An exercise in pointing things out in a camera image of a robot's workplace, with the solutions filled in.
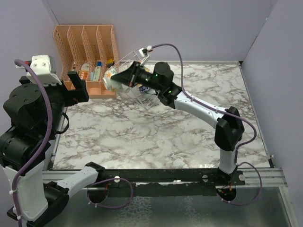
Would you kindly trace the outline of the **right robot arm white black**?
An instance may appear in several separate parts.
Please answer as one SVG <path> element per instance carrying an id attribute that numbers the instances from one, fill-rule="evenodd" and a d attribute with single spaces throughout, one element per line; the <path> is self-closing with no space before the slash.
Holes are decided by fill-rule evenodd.
<path id="1" fill-rule="evenodd" d="M 124 71 L 111 73 L 103 79 L 107 89 L 117 92 L 122 86 L 143 85 L 157 92 L 157 97 L 164 106 L 187 112 L 215 129 L 215 143 L 220 148 L 220 163 L 217 179 L 228 185 L 235 178 L 236 145 L 242 139 L 244 126 L 236 108 L 224 109 L 195 99 L 173 82 L 174 72 L 166 62 L 158 62 L 153 72 L 146 71 L 140 62 L 133 61 Z"/>

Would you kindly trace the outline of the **floral orange green bowl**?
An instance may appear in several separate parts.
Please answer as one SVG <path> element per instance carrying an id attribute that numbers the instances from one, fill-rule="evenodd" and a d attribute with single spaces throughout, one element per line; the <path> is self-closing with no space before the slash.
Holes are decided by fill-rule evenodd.
<path id="1" fill-rule="evenodd" d="M 114 66 L 108 68 L 102 78 L 102 81 L 107 90 L 120 93 L 123 91 L 122 84 L 111 79 L 117 73 L 118 70 Z"/>

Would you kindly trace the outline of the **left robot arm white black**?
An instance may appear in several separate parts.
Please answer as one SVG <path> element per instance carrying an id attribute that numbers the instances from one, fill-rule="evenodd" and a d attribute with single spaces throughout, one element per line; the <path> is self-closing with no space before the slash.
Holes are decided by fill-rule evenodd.
<path id="1" fill-rule="evenodd" d="M 68 73 L 73 90 L 63 82 L 45 88 L 53 117 L 49 138 L 45 101 L 38 86 L 26 77 L 9 95 L 3 107 L 11 118 L 11 127 L 0 138 L 0 164 L 18 198 L 7 215 L 25 220 L 29 227 L 43 227 L 66 207 L 69 199 L 84 187 L 104 182 L 104 167 L 89 162 L 77 173 L 57 182 L 43 183 L 45 153 L 50 141 L 61 133 L 59 124 L 64 108 L 89 100 L 86 82 L 78 73 Z"/>

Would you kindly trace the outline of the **red patterned bowl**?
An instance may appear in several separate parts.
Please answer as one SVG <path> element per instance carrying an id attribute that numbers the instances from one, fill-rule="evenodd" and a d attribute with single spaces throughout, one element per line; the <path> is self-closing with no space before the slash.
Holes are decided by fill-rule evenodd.
<path id="1" fill-rule="evenodd" d="M 148 92 L 148 91 L 150 91 L 150 90 L 151 90 L 151 88 L 150 88 L 150 87 L 147 87 L 147 86 L 140 86 L 140 87 L 139 87 L 140 93 L 146 93 L 146 92 Z"/>

